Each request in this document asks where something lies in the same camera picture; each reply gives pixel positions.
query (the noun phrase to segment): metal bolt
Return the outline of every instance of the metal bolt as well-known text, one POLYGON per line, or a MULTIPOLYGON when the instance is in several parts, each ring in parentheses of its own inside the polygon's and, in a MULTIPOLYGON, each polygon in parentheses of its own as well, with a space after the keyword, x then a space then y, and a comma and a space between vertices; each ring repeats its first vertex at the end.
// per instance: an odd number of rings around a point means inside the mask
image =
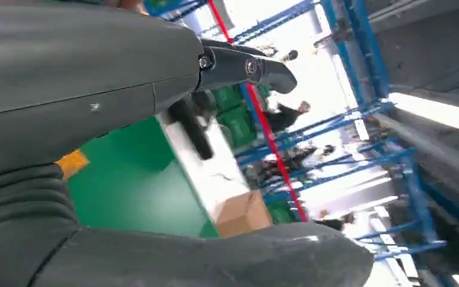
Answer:
POLYGON ((207 56, 203 56, 200 58, 200 68, 208 68, 212 64, 212 61, 210 61, 210 58, 207 56))
POLYGON ((254 74, 258 69, 258 63, 256 59, 247 59, 245 69, 248 74, 254 74))

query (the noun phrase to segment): cardboard box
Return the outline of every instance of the cardboard box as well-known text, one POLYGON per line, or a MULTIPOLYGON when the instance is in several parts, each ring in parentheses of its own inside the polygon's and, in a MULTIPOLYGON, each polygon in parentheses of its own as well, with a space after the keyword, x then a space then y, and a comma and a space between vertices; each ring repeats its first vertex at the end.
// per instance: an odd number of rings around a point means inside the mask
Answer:
POLYGON ((259 190, 226 200, 216 221, 221 237, 236 236, 272 225, 272 217, 259 190))

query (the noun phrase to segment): green crate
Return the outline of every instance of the green crate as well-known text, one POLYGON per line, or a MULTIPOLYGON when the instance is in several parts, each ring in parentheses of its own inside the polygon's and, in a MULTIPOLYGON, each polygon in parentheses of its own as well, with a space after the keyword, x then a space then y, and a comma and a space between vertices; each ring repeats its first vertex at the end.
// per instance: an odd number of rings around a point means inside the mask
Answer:
POLYGON ((217 116, 232 148, 241 148, 256 140, 256 129, 250 112, 240 105, 217 116))
POLYGON ((262 99, 270 97, 270 88, 268 86, 258 86, 258 92, 262 99))
POLYGON ((243 96, 238 86, 223 87, 212 91, 217 109, 225 112, 242 104, 243 96))
POLYGON ((284 200, 275 201, 274 203, 267 204, 267 209, 272 217, 274 224, 283 224, 283 223, 292 223, 296 222, 294 218, 291 217, 289 212, 289 206, 284 200))

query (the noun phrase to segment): red cable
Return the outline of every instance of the red cable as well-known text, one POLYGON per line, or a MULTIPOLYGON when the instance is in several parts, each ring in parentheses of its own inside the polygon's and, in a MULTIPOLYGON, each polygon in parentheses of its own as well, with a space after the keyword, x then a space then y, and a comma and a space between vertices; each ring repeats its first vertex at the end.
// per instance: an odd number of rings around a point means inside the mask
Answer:
MULTIPOLYGON (((217 7, 215 7, 215 4, 213 0, 208 0, 210 9, 212 9, 212 13, 215 17, 215 20, 217 21, 219 27, 221 28, 222 33, 224 34, 224 37, 226 37, 226 40, 228 43, 233 43, 233 39, 230 38, 228 34, 228 30, 226 29, 226 25, 224 25, 224 22, 222 21, 221 15, 219 14, 219 11, 217 10, 217 7)), ((296 208, 298 209, 298 213, 300 215, 300 218, 302 221, 307 222, 307 216, 304 212, 304 208, 301 206, 300 202, 298 201, 298 196, 296 196, 296 191, 293 188, 293 185, 291 184, 291 180, 289 177, 289 174, 286 170, 286 165, 280 158, 279 151, 276 147, 276 143, 273 139, 273 133, 268 125, 268 120, 265 117, 265 114, 263 114, 263 111, 261 110, 261 107, 259 106, 258 98, 256 97, 256 93, 254 92, 254 88, 252 87, 251 84, 247 83, 247 91, 249 92, 249 96, 252 102, 252 105, 254 106, 254 109, 256 110, 256 113, 258 114, 258 120, 261 122, 261 125, 263 126, 263 133, 265 135, 265 140, 268 142, 268 145, 270 146, 272 152, 276 155, 277 157, 277 167, 279 168, 280 173, 282 174, 282 177, 284 177, 284 181, 286 182, 286 185, 289 189, 289 195, 291 196, 291 199, 295 203, 296 208)))
POLYGON ((300 218, 302 219, 302 221, 307 222, 308 219, 304 212, 304 208, 301 206, 300 202, 298 201, 298 196, 296 196, 296 191, 293 188, 293 185, 291 184, 291 179, 286 170, 286 165, 282 161, 282 158, 280 158, 280 154, 276 147, 276 143, 273 140, 272 129, 268 125, 268 120, 265 117, 265 114, 263 114, 261 107, 259 106, 258 98, 256 97, 256 93, 254 92, 254 88, 252 87, 251 84, 247 84, 247 91, 249 92, 249 96, 252 101, 252 105, 254 106, 256 113, 258 114, 258 120, 261 122, 261 125, 263 126, 263 133, 265 135, 265 140, 268 142, 268 145, 272 149, 272 152, 277 157, 277 167, 279 168, 279 171, 282 174, 282 177, 284 177, 284 181, 286 182, 286 185, 289 189, 289 195, 291 196, 291 199, 293 200, 296 208, 298 209, 300 218))

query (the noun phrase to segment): blue metal frame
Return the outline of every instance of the blue metal frame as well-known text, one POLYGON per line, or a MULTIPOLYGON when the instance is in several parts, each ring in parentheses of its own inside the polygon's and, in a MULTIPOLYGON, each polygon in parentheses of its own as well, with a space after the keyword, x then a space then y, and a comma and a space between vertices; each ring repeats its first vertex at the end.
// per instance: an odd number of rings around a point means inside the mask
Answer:
POLYGON ((263 21, 261 21, 256 26, 236 35, 233 37, 235 44, 245 44, 252 39, 255 39, 279 26, 285 24, 300 15, 303 15, 314 8, 313 0, 304 0, 296 5, 291 6, 288 9, 285 9, 282 12, 277 13, 276 15, 271 16, 263 21))
MULTIPOLYGON (((372 145, 369 145, 369 146, 365 146, 363 148, 359 148, 357 150, 358 153, 363 153, 363 152, 368 152, 368 151, 372 151, 373 149, 381 146, 381 145, 384 145, 385 142, 378 142, 378 143, 374 143, 372 145)), ((289 176, 291 178, 296 178, 300 175, 303 175, 303 174, 306 174, 307 172, 311 171, 311 170, 314 170, 314 169, 318 169, 320 167, 323 167, 323 166, 329 166, 329 165, 332 165, 332 164, 346 164, 346 163, 355 163, 355 162, 358 162, 358 161, 343 161, 343 160, 346 160, 348 158, 351 158, 353 155, 352 154, 345 154, 345 155, 342 155, 338 158, 335 158, 331 161, 327 161, 325 163, 319 163, 313 167, 309 167, 309 168, 305 168, 305 169, 301 169, 301 170, 297 170, 296 172, 292 172, 289 176)), ((274 184, 278 184, 279 182, 281 182, 282 179, 275 179, 275 180, 270 180, 270 181, 267 181, 267 182, 264 182, 263 184, 260 185, 260 188, 265 188, 265 187, 269 187, 270 185, 274 185, 274 184)))
POLYGON ((459 207, 451 200, 447 199, 433 186, 418 178, 420 186, 425 193, 430 196, 440 207, 444 208, 451 216, 459 222, 459 207))
POLYGON ((372 86, 378 97, 390 93, 390 80, 377 40, 368 21, 368 13, 362 0, 343 0, 348 19, 353 28, 354 38, 360 47, 372 78, 372 86))
MULTIPOLYGON (((321 0, 321 6, 325 11, 326 19, 328 20, 330 28, 332 30, 337 30, 337 17, 335 15, 335 11, 333 10, 331 0, 321 0)), ((347 74, 347 77, 349 78, 349 82, 351 83, 351 86, 353 88, 353 93, 356 102, 358 103, 358 105, 363 105, 364 100, 362 95, 362 88, 360 86, 360 82, 358 81, 358 77, 356 77, 356 74, 354 72, 353 65, 351 64, 347 47, 343 42, 336 42, 335 45, 339 50, 339 56, 342 60, 342 64, 344 65, 345 72, 347 74)))
MULTIPOLYGON (((390 140, 386 147, 393 152, 401 152, 404 150, 396 140, 390 140)), ((432 217, 430 216, 427 200, 421 189, 417 169, 412 162, 412 158, 404 158, 400 164, 403 166, 403 180, 406 182, 406 190, 411 204, 410 208, 421 223, 421 229, 425 239, 428 242, 435 242, 437 241, 437 234, 435 232, 432 217)))
MULTIPOLYGON (((247 98, 248 98, 248 96, 246 96, 246 94, 244 93, 244 99, 248 102, 247 98)), ((337 130, 337 129, 339 129, 341 127, 344 127, 344 126, 347 126, 349 124, 353 124, 355 120, 359 120, 359 119, 362 119, 362 118, 367 118, 367 117, 369 117, 370 115, 372 115, 372 114, 374 114, 376 112, 383 112, 383 111, 386 111, 388 109, 391 109, 392 107, 393 107, 393 104, 391 104, 389 102, 378 102, 376 105, 374 105, 373 107, 369 108, 367 111, 363 111, 363 112, 361 112, 359 114, 354 112, 354 111, 351 111, 349 113, 350 117, 348 116, 348 118, 344 118, 344 120, 340 120, 340 121, 338 121, 336 123, 333 123, 332 125, 324 128, 322 130, 310 133, 309 135, 305 135, 305 136, 301 136, 301 137, 295 138, 295 139, 291 140, 290 142, 288 142, 286 144, 279 145, 277 147, 277 149, 279 151, 284 151, 286 149, 292 148, 293 146, 295 146, 296 144, 298 144, 300 142, 307 141, 309 139, 315 138, 316 136, 322 135, 324 133, 331 132, 333 130, 337 130)), ((330 118, 328 118, 326 120, 323 120, 323 121, 318 122, 316 124, 310 125, 310 126, 308 126, 306 128, 299 129, 299 130, 296 130, 294 132, 290 132, 290 133, 288 133, 288 134, 286 134, 284 136, 280 136, 278 139, 287 138, 287 137, 289 137, 291 135, 295 135, 295 134, 298 134, 300 132, 305 132, 307 130, 312 129, 313 127, 320 126, 321 125, 320 123, 328 123, 328 122, 330 122, 330 120, 335 120, 335 119, 338 119, 339 117, 346 117, 346 116, 347 116, 347 114, 344 113, 344 114, 341 114, 341 115, 330 117, 330 118)), ((248 157, 246 157, 244 159, 240 159, 238 161, 238 165, 239 166, 246 166, 246 165, 248 165, 250 163, 253 163, 254 161, 261 160, 261 159, 263 159, 266 156, 271 154, 271 149, 264 147, 264 145, 259 145, 257 147, 251 148, 251 150, 253 152, 245 151, 245 152, 237 154, 235 156, 237 158, 242 158, 244 155, 249 155, 250 154, 248 157)))
POLYGON ((420 253, 420 252, 424 252, 424 251, 429 251, 429 250, 434 250, 434 249, 437 249, 437 248, 446 247, 446 245, 447 245, 446 241, 440 240, 440 241, 429 243, 429 244, 425 244, 425 245, 408 247, 407 250, 402 250, 402 251, 399 251, 399 252, 392 252, 392 253, 386 253, 386 254, 376 254, 374 256, 374 260, 375 261, 381 261, 381 260, 385 260, 385 259, 388 259, 388 258, 394 258, 395 256, 401 255, 401 254, 416 254, 416 253, 420 253))
POLYGON ((367 235, 364 235, 364 236, 361 236, 361 237, 357 237, 357 238, 355 238, 355 240, 360 241, 360 240, 363 240, 363 239, 372 239, 372 238, 381 236, 383 234, 400 233, 400 232, 403 232, 405 230, 409 230, 409 229, 415 228, 418 224, 419 224, 418 221, 412 221, 412 222, 409 222, 409 223, 404 223, 404 224, 401 224, 401 225, 397 225, 397 226, 391 227, 390 229, 388 229, 386 231, 383 231, 383 232, 369 233, 367 235))
MULTIPOLYGON (((362 171, 362 170, 365 170, 365 169, 369 169, 369 168, 374 167, 374 166, 378 166, 378 165, 382 165, 382 164, 390 163, 390 162, 392 162, 392 163, 393 162, 397 162, 401 158, 410 157, 413 152, 414 152, 413 149, 406 149, 404 151, 400 151, 400 152, 397 152, 395 154, 388 154, 388 155, 384 155, 384 156, 381 156, 381 157, 378 157, 378 158, 369 158, 368 159, 369 163, 366 164, 366 165, 359 166, 357 168, 348 170, 347 172, 343 172, 343 173, 340 173, 338 175, 328 176, 326 178, 316 179, 310 184, 306 184, 303 187, 297 188, 295 191, 298 193, 300 191, 305 191, 305 190, 307 190, 307 189, 309 189, 311 187, 315 187, 317 185, 324 184, 326 182, 333 181, 335 179, 338 179, 338 178, 341 178, 341 177, 344 177, 344 176, 347 176, 347 175, 351 175, 353 173, 356 173, 356 172, 359 172, 359 171, 362 171)), ((270 193, 264 195, 264 200, 265 200, 266 203, 272 203, 272 202, 277 201, 277 200, 290 200, 290 198, 289 198, 289 194, 284 193, 283 191, 277 191, 277 192, 270 192, 270 193)))

